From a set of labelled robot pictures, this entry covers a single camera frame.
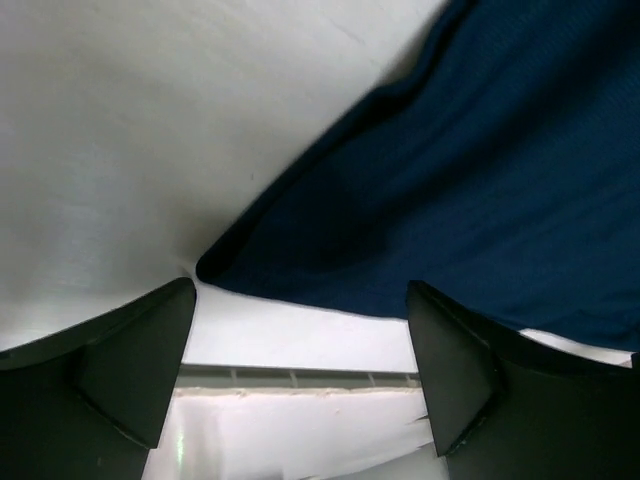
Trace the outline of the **navy blue shorts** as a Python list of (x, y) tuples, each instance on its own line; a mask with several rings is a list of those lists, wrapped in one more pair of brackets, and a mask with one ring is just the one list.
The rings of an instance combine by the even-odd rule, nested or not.
[(406, 315), (421, 280), (515, 330), (639, 347), (639, 5), (452, 1), (416, 65), (200, 258), (243, 295)]

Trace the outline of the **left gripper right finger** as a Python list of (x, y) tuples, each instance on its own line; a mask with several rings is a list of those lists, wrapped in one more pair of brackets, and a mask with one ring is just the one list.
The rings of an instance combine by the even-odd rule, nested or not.
[(413, 281), (408, 325), (452, 479), (635, 479), (639, 370), (572, 355)]

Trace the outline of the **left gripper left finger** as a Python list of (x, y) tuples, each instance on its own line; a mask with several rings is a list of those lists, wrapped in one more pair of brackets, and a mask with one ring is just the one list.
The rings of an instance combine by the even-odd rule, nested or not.
[(1, 354), (4, 479), (139, 479), (159, 445), (196, 305), (177, 278)]

